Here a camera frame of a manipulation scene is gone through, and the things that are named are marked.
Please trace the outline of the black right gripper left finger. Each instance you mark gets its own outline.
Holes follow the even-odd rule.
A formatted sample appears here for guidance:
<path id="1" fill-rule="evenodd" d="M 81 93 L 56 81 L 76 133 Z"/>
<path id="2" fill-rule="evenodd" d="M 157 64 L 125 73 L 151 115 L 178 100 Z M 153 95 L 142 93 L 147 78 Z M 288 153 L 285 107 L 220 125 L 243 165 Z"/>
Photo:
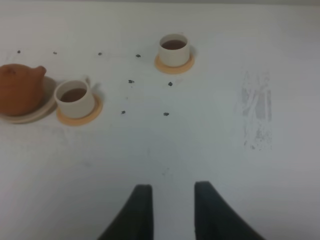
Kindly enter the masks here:
<path id="1" fill-rule="evenodd" d="M 99 239 L 153 239 L 153 189 L 151 185 L 135 186 L 123 208 Z"/>

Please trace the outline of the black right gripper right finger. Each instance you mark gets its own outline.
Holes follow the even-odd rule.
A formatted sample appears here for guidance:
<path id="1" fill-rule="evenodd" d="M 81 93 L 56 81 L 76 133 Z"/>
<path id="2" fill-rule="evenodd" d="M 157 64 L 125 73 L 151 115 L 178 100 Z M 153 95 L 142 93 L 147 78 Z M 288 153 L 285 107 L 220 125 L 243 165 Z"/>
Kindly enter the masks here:
<path id="1" fill-rule="evenodd" d="M 194 226 L 197 240 L 262 240 L 221 197 L 209 181 L 194 185 Z"/>

